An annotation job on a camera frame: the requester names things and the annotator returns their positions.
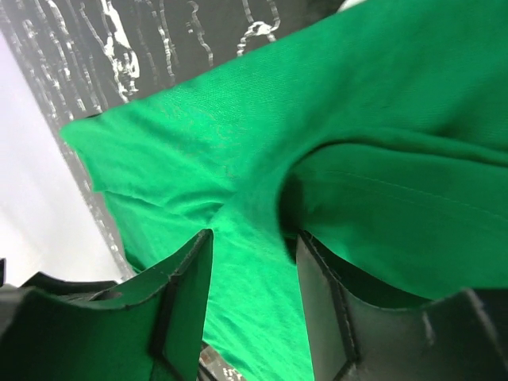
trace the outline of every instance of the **green cloth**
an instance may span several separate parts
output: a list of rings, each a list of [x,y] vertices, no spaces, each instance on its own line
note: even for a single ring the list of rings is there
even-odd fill
[[[307,381],[281,233],[427,298],[508,287],[507,14],[370,0],[63,138],[137,267],[214,229],[205,340],[249,381]]]

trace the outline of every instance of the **white surface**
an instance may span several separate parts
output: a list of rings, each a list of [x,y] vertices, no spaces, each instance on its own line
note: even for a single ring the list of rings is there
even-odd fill
[[[48,125],[0,34],[0,258],[7,282],[120,279]]]

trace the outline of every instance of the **white wall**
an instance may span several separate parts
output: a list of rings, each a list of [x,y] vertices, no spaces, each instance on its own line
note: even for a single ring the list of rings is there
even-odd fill
[[[120,279],[36,101],[0,33],[0,258],[7,282]]]

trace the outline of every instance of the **green shirt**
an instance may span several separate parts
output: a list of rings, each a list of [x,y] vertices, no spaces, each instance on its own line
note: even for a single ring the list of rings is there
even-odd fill
[[[62,135],[139,269],[214,229],[205,340],[307,381],[283,233],[427,298],[508,287],[507,14],[370,0]]]

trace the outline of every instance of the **black surface with white streaks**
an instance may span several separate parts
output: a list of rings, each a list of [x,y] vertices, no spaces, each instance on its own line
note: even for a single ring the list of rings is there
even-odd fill
[[[0,0],[0,26],[53,133],[192,79],[335,13],[343,0]],[[125,277],[100,196],[60,148]]]

